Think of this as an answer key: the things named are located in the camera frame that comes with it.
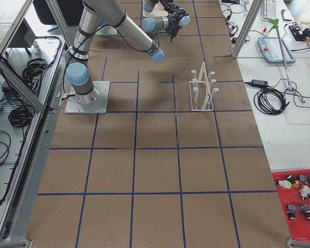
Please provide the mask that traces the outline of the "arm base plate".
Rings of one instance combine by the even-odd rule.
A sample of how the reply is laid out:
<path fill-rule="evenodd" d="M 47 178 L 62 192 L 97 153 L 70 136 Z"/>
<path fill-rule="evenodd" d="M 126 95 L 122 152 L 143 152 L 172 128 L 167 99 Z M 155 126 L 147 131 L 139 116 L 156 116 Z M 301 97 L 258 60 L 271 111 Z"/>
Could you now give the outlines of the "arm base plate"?
<path fill-rule="evenodd" d="M 101 18 L 96 28 L 95 35 L 99 36 L 117 36 L 118 31 L 110 26 L 105 19 Z"/>
<path fill-rule="evenodd" d="M 71 87 L 66 114 L 106 114 L 110 92 L 110 81 L 93 81 L 94 88 L 87 95 L 79 95 Z"/>

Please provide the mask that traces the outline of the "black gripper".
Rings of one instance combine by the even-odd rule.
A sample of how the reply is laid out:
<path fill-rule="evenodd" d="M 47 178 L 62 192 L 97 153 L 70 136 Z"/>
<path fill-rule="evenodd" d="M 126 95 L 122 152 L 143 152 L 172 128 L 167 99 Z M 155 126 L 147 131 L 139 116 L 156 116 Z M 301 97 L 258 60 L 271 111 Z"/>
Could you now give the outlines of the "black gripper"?
<path fill-rule="evenodd" d="M 185 17 L 185 9 L 178 8 L 174 10 L 173 14 L 168 15 L 167 24 L 165 24 L 165 32 L 168 34 L 170 38 L 174 38 L 177 36 L 182 26 L 179 24 L 180 21 Z"/>

